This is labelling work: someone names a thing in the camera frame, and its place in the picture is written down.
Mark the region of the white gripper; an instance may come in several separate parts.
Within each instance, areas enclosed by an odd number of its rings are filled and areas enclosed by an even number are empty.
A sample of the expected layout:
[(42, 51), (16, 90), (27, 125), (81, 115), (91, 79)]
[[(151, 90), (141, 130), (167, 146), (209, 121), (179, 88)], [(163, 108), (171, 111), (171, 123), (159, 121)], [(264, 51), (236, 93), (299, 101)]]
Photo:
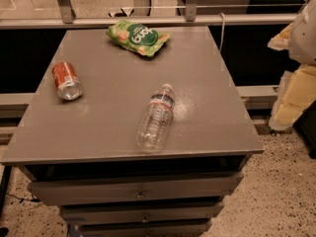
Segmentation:
[(301, 64), (280, 78), (269, 127), (285, 131), (316, 101), (316, 0), (310, 0), (293, 24), (270, 39), (268, 47), (288, 50), (289, 57)]

